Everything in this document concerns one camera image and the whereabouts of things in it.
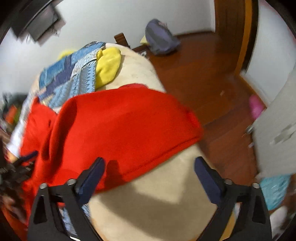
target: wooden door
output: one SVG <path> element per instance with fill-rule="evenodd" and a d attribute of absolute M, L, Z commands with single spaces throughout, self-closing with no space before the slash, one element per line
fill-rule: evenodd
<path fill-rule="evenodd" d="M 242 46 L 245 0 L 215 0 L 216 33 L 233 52 Z"/>

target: gray backpack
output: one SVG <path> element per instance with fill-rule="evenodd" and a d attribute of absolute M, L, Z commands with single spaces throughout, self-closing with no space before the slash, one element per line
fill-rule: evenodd
<path fill-rule="evenodd" d="M 149 49 L 155 55 L 170 53 L 180 45 L 180 41 L 172 35 L 165 24 L 157 19 L 152 19 L 147 24 L 145 35 Z"/>

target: purple bag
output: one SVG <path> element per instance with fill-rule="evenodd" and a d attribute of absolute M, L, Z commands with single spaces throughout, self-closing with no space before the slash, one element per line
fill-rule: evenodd
<path fill-rule="evenodd" d="M 180 41 L 172 35 L 165 24 L 157 19 L 152 19 L 147 24 L 145 35 L 149 49 L 155 55 L 170 53 L 180 45 Z"/>

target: metal screw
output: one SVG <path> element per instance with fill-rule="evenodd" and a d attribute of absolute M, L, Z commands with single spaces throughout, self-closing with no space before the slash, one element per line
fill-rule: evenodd
<path fill-rule="evenodd" d="M 68 185 L 73 185 L 73 184 L 75 184 L 76 183 L 76 180 L 75 179 L 69 179 L 68 181 L 67 181 L 67 184 Z"/>
<path fill-rule="evenodd" d="M 224 181 L 227 185 L 232 185 L 233 182 L 230 179 L 225 179 Z"/>
<path fill-rule="evenodd" d="M 40 187 L 40 189 L 46 188 L 47 187 L 47 184 L 46 183 L 42 183 L 39 187 Z"/>
<path fill-rule="evenodd" d="M 260 185 L 258 183 L 253 183 L 252 184 L 252 187 L 254 187 L 254 188 L 260 188 Z"/>

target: orange cloth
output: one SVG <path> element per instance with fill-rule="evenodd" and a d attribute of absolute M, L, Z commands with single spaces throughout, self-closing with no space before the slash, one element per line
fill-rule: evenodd
<path fill-rule="evenodd" d="M 203 134 L 194 114 L 174 97 L 147 88 L 76 96 L 53 119 L 52 110 L 34 102 L 21 148 L 21 155 L 39 151 L 34 173 L 23 185 L 28 214 L 41 183 L 77 178 L 97 157 L 108 169 L 96 189 L 104 191 L 152 170 Z"/>

